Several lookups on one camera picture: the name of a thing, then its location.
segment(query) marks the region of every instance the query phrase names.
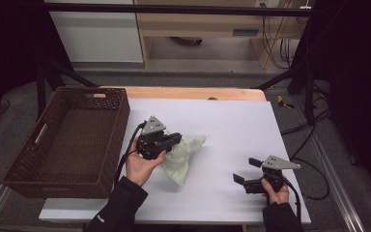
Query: cable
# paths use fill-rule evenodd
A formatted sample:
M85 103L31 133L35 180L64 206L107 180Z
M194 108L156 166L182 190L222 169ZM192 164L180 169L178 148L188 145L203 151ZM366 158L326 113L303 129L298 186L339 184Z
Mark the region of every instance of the cable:
M30 230L19 230L15 228L0 227L0 232L28 232Z
M329 112L330 109L326 109L324 110L323 112L321 112L316 118L315 118L315 122L319 122L325 118L327 118L329 116L329 114L327 115L324 115L326 114L327 112ZM300 124L299 126L297 127L294 127L294 128L291 128L291 129L287 129L287 130L283 130L281 132L281 135L286 135L286 134L290 134L290 133L293 133L293 132L298 132L298 131L301 131L303 129L307 129L309 128L310 125L306 122L306 123L303 123L303 124Z
M314 131L315 131L315 126L312 127L311 133L309 133L308 136L305 138L305 141L303 141L302 144L300 144L300 147L297 149L297 151L294 152L294 154L291 157L289 157L289 160L292 160L300 152L300 150L305 146L309 138L311 138Z
M294 192L295 198L296 198L296 205L297 205L297 219L300 220L300 214L301 214L301 208L300 208L300 195L298 194L297 190L294 188L294 186L291 184L291 182L288 181L288 179L284 178L284 183L287 184L289 188Z
M281 44L279 46L279 55L281 57L281 60L287 62L289 68L291 68L291 58L293 58L290 56L290 42L291 40L289 39L281 39ZM282 46L284 47L284 55L282 55Z
M130 142L128 143L128 148L126 149L125 154L122 155L122 157L120 158L119 165L117 166L117 170L116 170L116 175L114 176L114 185L115 186L119 182L119 178L120 178L120 175L122 173L123 165L126 163L126 160L128 159L128 155L136 151L136 150L132 151L132 152L129 151L130 148L131 148L131 145L133 143L133 140L134 140L135 136L137 135L138 131L140 129L143 129L144 126L146 126L146 124L147 124L147 121L145 121L144 123L139 124L137 126L137 128L134 130L133 135L131 136L131 139L130 139Z
M325 96L318 97L318 98L314 99L314 101L312 103L315 104L315 102L317 102L319 100L324 100L326 102L327 101L327 97L325 97Z
M317 92L317 93L321 93L325 96L330 96L330 93L328 93L327 91L324 91L322 90L318 85L314 84L314 91Z
M268 15L263 15L263 36L262 36L262 44L263 44L263 47L264 49L267 51L267 54L269 55L272 63L279 69L289 69L289 67L282 67L280 65L277 64L277 62L275 61L274 57L273 57L273 54L272 54L272 49L271 49L271 46L270 46L270 42L269 42L269 38L267 37L267 33L266 33L266 18L269 17ZM271 27L270 27L270 21L268 22L268 27L269 27L269 31L268 31L268 35L270 36L271 40L275 40L271 34L270 34L270 30L271 30Z
M313 165L312 163L310 163L310 162L308 162L304 159L292 158L291 160L298 160L298 161L304 162L307 165L311 166L313 169L315 169L322 176L322 178L325 181L325 184L327 185L327 192L323 196L317 197L317 196L310 196L310 195L307 195L307 194L302 194L302 195L306 196L307 198L309 198L311 200L324 200L325 198L327 198L329 196L329 193L330 193L330 186L329 186L329 182L328 182L328 179L325 176L325 174L321 170L319 170L319 168L317 166Z
M300 19L300 17L297 17L297 23L299 23L299 24L306 24L307 21L308 20L302 20L302 19Z
M11 102L9 100L7 100L7 99L2 99L2 101L6 101L8 103L8 105L4 109L1 110L0 115L3 114L3 113L5 113L5 111L7 111L7 109L11 105Z

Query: black cable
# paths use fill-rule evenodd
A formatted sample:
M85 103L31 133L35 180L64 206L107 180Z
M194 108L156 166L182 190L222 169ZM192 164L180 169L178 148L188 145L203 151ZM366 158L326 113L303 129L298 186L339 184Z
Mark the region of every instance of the black cable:
M319 100L324 100L326 102L327 101L327 97L325 97L325 96L318 97L318 98L314 99L314 101L312 103L315 104L315 102L317 102Z
M29 230L19 230L15 228L4 228L0 227L0 232L28 232Z
M265 25L265 23L266 23L266 18L267 18L267 17L270 17L270 16L269 16L269 15L263 15L263 23L262 23L262 24L263 24L263 36L262 36L262 44L263 44L263 47L264 47L264 49L267 51L267 53L268 53L268 55L269 55L269 57L270 57L272 63L273 63L277 68L279 68L279 69L289 69L289 67L286 68L286 67L282 67L282 66L278 65L277 62L275 61L274 57L273 57L272 49L271 49L271 46L270 46L270 43L269 43L269 39L268 39L268 37L267 37L267 32L266 32L266 25ZM271 40L274 40L274 38L273 38L273 37L271 36L271 34L270 34L270 30L271 30L271 27L270 27L270 20L269 20L269 22L268 22L268 27L269 27L269 32L268 32L268 34L269 34Z
M309 133L308 136L306 137L305 141L303 141L302 144L300 144L300 147L297 149L297 151L294 152L294 154L291 157L289 157L289 160L292 160L300 152L300 150L305 146L305 144L309 140L309 138L311 138L314 131L315 131L315 126L312 127L311 133Z
M133 143L133 140L134 140L135 136L137 135L138 131L140 129L143 129L144 126L146 126L146 124L147 124L147 121L145 121L144 123L139 124L137 126L137 128L134 130L133 135L131 136L131 139L130 139L130 142L128 143L128 148L126 149L125 154L122 155L122 157L120 158L119 165L117 166L117 170L116 170L116 175L114 176L114 185L115 186L119 182L119 178L120 178L120 175L122 173L123 165L125 165L126 160L128 159L128 155L131 154L131 153L133 153L133 152L135 152L135 151L129 152L129 150L131 148L131 145Z
M321 94L323 94L323 95L325 95L325 96L330 96L330 93L329 93L329 92L322 90L322 89L321 89L318 85L316 85L315 83L314 83L314 88L315 88L315 92L317 92L317 93L321 93Z
M319 168L317 166L313 165L312 163L310 163L310 162L308 162L304 159L292 158L291 160L298 160L298 161L304 162L307 165L311 166L313 169L315 169L322 176L322 178L325 181L325 184L327 185L327 192L323 196L316 197L316 196L309 196L307 194L302 194L302 195L306 196L307 198L309 198L311 200L324 200L325 198L327 198L329 196L329 193L330 193L330 186L329 186L329 182L328 182L327 177L325 176L325 174L321 170L319 170Z
M313 90L314 90L314 75L309 65L308 57L305 57L307 78L305 79L305 104L304 115L308 123L312 126L315 125L315 116L313 111Z
M299 23L299 24L306 24L307 21L308 20L302 20L302 19L300 19L300 17L297 17L297 23Z
M136 149L136 150L134 150L134 151L131 151L130 153L128 153L128 155L133 154L133 153L135 153L135 152L138 152L138 149Z
M285 39L281 39L281 43L279 45L279 56L281 57L282 61L287 62L288 68L291 68L290 56L289 56L289 40L286 43Z
M285 43L285 56L287 57L287 63L288 67L291 68L291 52L289 49L289 44L291 43L291 40L288 40L287 43Z
M7 100L7 99L2 99L2 101L6 101L8 103L8 105L4 109L1 110L0 115L3 114L3 113L5 113L5 111L7 111L7 109L11 105L11 102L9 100Z
M315 117L315 122L319 122L319 121L327 118L329 116L329 114L327 114L327 115L325 115L325 114L329 111L330 111L330 109L326 109L323 112L321 112L320 114L318 114L318 116ZM287 130L283 130L281 132L281 135L287 135L287 134L290 134L290 133L293 133L293 132L298 132L298 131L301 131L303 129L307 129L309 127L310 127L310 125L306 122L306 123L300 124L297 127L287 129Z
M284 178L284 183L287 184L289 188L294 192L295 198L296 198L296 205L297 205L297 219L301 221L300 214L301 214L301 208L300 208L300 195L298 194L297 190L294 188L294 186L289 182L286 178Z

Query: gray floor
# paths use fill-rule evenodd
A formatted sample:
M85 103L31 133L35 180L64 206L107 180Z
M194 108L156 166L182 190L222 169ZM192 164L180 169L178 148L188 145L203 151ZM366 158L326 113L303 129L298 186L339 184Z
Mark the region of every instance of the gray floor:
M170 38L154 41L150 67L142 69L117 69L96 72L81 69L86 78L100 85L144 85L144 86L199 86L199 87L237 87L250 88L264 83L283 70L270 67L259 69L256 56L247 40L204 39L199 46L189 42L179 42ZM68 84L75 82L65 79ZM286 85L290 80L282 81L266 91L271 102L275 118L281 131L293 128L301 123L303 95L289 96ZM325 82L318 82L327 87ZM281 107L277 97L292 102L295 108ZM24 139L34 127L37 117L36 85L30 83L13 89L2 101L2 108L10 103L8 109L0 115L0 180L10 167L20 150ZM328 109L325 101L315 102L315 114ZM288 154L292 155L309 134L309 130L284 135ZM349 152L334 122L327 118L317 123L312 136L313 141L323 144L325 154L331 161L339 180L348 194L363 224L364 231L371 231L371 179L363 167L350 163ZM307 160L319 170L326 169L318 150L309 140L299 152L298 158ZM314 169L302 163L302 169L296 171L301 191L310 196L321 196L326 190L324 179ZM349 231L343 212L338 207L334 194L324 200L309 200L306 207L312 223L304 225L307 231ZM81 231L80 224L52 224L39 221L38 216L43 201L26 199L16 192L11 192L0 213L0 231ZM262 225L251 225L249 231L261 231Z

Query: hand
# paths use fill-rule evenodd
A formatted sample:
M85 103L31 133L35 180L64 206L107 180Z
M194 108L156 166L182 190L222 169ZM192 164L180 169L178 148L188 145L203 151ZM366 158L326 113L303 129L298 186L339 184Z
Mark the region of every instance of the hand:
M289 202L289 191L287 184L284 183L279 192L275 192L272 188L272 185L264 178L261 180L261 183L265 191L270 196L270 203L276 202L276 204L287 203Z
M142 187L152 175L153 170L164 162L165 151L162 151L156 159L143 159L136 152L138 137L134 138L126 160L126 175L129 180Z

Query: gray mount bracket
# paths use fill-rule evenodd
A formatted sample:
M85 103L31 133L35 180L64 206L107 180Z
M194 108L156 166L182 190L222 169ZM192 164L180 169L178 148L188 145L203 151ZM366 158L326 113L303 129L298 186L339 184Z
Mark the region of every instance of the gray mount bracket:
M300 165L281 159L275 156L269 156L262 164L263 167L267 167L275 170L282 169L300 169Z
M161 123L159 119L157 119L155 116L152 116L150 117L146 126L144 126L144 129L141 132L141 134L146 135L149 133L154 133L163 130L165 130L165 126Z

